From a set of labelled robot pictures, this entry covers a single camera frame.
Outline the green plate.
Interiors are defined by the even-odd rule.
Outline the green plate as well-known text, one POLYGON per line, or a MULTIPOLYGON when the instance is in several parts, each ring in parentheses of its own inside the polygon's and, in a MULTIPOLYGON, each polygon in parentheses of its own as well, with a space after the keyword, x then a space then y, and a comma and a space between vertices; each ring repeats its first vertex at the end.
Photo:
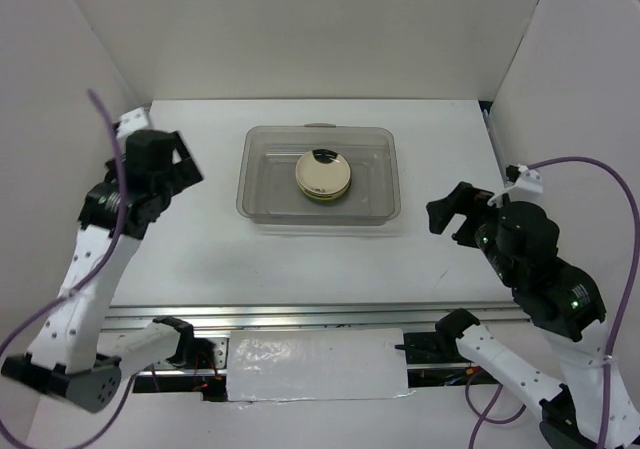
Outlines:
POLYGON ((302 193, 305 197, 315 202, 333 203, 344 198, 348 193, 348 189, 345 189, 344 191, 336 192, 333 194, 317 194, 307 190, 302 190, 302 193))

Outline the cream plate black patch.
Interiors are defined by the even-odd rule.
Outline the cream plate black patch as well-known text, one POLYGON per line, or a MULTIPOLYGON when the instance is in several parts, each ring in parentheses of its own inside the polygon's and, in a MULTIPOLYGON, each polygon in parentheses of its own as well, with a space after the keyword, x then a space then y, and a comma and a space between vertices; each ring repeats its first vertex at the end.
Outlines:
POLYGON ((349 162, 341 154, 329 149, 313 149, 304 153, 295 165, 298 185, 317 194, 333 194, 351 182, 349 162))

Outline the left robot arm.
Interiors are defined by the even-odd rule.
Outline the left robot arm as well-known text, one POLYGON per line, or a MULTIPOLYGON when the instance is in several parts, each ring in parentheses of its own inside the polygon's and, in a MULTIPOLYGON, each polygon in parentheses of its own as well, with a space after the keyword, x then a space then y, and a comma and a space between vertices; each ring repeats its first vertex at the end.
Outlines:
POLYGON ((8 356, 1 367, 4 377, 89 413, 107 407, 123 379, 154 363, 189 366, 198 346, 190 323, 158 316, 99 352, 117 286, 147 229, 175 196, 203 180, 177 131, 130 133, 106 169, 85 197, 55 306, 25 352, 8 356))

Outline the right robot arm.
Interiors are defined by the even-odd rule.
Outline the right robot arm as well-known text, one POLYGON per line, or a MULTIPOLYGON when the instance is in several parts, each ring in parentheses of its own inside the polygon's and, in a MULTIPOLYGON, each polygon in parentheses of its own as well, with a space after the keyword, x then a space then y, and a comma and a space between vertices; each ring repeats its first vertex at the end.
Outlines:
POLYGON ((426 206, 429 230, 442 234, 454 216, 464 221, 453 240, 478 249, 516 305, 541 331, 563 377, 544 374, 495 339, 466 309, 435 325, 436 352, 480 366, 536 418, 552 448, 627 448, 639 441, 639 411, 617 363, 606 353, 606 309, 594 280, 558 256, 560 230, 531 202, 491 204, 493 195, 459 183, 426 206))

